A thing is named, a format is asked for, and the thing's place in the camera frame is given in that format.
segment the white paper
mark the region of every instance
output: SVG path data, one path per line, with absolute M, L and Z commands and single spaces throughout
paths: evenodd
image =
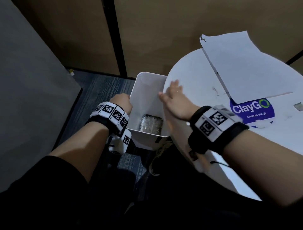
M 236 103 L 291 93 L 303 80 L 290 66 L 259 51 L 247 31 L 202 35 L 200 42 Z

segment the gray partition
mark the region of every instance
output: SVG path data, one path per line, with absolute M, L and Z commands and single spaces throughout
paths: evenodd
M 80 86 L 10 0 L 0 0 L 0 191 L 54 146 Z

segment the white plastic bin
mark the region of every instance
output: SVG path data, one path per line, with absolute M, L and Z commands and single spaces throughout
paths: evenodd
M 127 128 L 132 133 L 134 144 L 139 148 L 157 150 L 170 135 L 164 117 L 163 104 L 158 97 L 158 92 L 163 91 L 166 78 L 167 76 L 148 72 L 141 72 L 136 78 L 130 96 L 133 109 L 129 115 Z M 145 114 L 163 119 L 161 135 L 138 131 L 141 118 Z

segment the round white table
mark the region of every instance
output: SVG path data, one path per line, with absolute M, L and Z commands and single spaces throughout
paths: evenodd
M 230 98 L 222 87 L 217 74 L 211 67 L 204 51 L 195 50 L 181 58 L 171 69 L 164 85 L 164 92 L 172 80 L 179 79 L 183 85 L 184 94 L 198 106 L 214 106 L 223 104 L 229 108 Z M 273 125 L 264 129 L 250 128 L 250 130 L 279 143 L 293 151 L 303 154 L 303 143 L 300 140 L 303 130 L 303 112 L 297 111 L 293 105 L 301 102 L 303 91 L 270 98 L 275 109 Z M 187 139 L 192 130 L 184 121 L 173 118 L 165 111 L 165 119 L 171 130 L 171 137 L 184 157 L 199 171 L 222 186 L 243 196 L 260 200 L 247 184 L 230 168 L 212 164 L 210 161 L 226 163 L 223 158 L 212 151 L 208 151 L 199 160 L 192 161 L 188 152 L 191 150 Z

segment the blue sticker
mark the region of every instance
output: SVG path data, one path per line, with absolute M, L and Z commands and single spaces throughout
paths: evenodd
M 257 120 L 268 119 L 270 123 L 274 121 L 275 111 L 271 103 L 266 98 L 248 101 L 241 104 L 237 104 L 230 99 L 231 110 L 243 119 L 243 123 L 249 124 L 249 126 L 256 128 L 255 122 Z

